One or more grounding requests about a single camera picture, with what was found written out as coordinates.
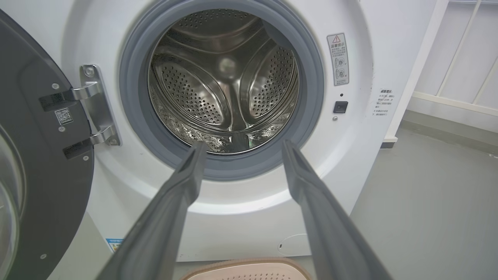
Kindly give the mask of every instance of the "stainless steel drum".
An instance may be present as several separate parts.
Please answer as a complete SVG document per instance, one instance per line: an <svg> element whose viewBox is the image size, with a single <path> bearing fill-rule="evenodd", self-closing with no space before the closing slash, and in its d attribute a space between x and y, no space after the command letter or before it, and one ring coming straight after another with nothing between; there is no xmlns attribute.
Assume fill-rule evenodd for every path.
<svg viewBox="0 0 498 280"><path fill-rule="evenodd" d="M240 153L265 144L290 119L298 97L292 51L253 15L206 10L177 21L158 43L149 71L157 116L187 144Z"/></svg>

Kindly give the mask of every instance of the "blue label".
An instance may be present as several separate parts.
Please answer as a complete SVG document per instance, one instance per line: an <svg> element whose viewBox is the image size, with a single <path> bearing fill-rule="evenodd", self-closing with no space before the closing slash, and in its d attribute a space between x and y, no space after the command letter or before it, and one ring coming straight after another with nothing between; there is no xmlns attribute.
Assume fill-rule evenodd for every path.
<svg viewBox="0 0 498 280"><path fill-rule="evenodd" d="M111 239L111 238L106 238L107 244L109 244L111 250L113 252L116 252L116 250L120 247L121 243L123 242L124 239Z"/></svg>

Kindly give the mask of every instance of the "laundry basket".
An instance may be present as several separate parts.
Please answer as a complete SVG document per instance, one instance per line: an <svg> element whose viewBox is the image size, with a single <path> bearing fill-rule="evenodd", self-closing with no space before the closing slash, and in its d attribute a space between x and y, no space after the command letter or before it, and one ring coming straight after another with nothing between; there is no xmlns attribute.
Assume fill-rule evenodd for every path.
<svg viewBox="0 0 498 280"><path fill-rule="evenodd" d="M311 280L297 262L287 258L242 259L202 266L181 280Z"/></svg>

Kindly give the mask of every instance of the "screw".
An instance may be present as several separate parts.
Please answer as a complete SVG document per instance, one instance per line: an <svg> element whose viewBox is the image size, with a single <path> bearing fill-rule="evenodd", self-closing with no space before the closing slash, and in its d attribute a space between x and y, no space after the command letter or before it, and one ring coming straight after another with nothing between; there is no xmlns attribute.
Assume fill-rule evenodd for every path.
<svg viewBox="0 0 498 280"><path fill-rule="evenodd" d="M93 77L95 75L95 70L93 70L92 67L87 67L85 69L85 75L87 75L88 77Z"/></svg>

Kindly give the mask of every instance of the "sticker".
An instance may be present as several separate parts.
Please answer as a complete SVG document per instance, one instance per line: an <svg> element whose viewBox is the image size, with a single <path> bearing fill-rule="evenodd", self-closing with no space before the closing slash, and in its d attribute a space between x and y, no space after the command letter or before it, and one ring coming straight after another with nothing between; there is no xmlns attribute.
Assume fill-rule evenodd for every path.
<svg viewBox="0 0 498 280"><path fill-rule="evenodd" d="M62 126L73 122L73 117L69 112L69 108L63 108L55 111L55 116L57 116L57 120L59 121L59 124Z"/></svg>
<svg viewBox="0 0 498 280"><path fill-rule="evenodd" d="M349 84L348 49L344 33L329 35L327 41L332 55L334 86Z"/></svg>
<svg viewBox="0 0 498 280"><path fill-rule="evenodd" d="M120 247L121 243L124 239L110 239L106 238L107 243L111 247L111 251L116 252L116 250Z"/></svg>
<svg viewBox="0 0 498 280"><path fill-rule="evenodd" d="M375 106L373 107L372 116L387 116L393 100L394 94L392 93L392 90L380 89L377 101L375 102Z"/></svg>

